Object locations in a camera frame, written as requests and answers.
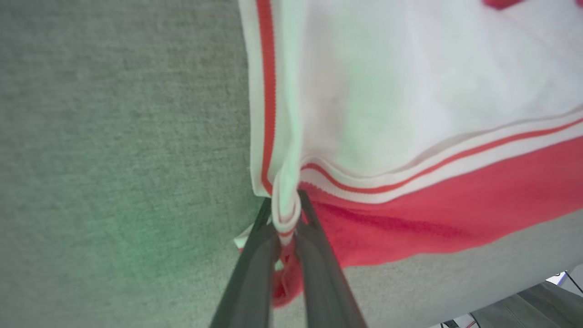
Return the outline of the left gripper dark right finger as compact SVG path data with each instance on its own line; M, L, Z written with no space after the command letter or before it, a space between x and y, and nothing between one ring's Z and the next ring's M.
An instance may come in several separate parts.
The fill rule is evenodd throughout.
M306 191L295 232L309 328L366 328L353 293Z

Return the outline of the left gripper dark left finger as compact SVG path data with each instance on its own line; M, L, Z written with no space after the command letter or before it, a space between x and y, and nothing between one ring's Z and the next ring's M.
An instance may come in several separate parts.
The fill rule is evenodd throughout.
M265 199L210 324L211 328L270 328L273 274L281 245Z

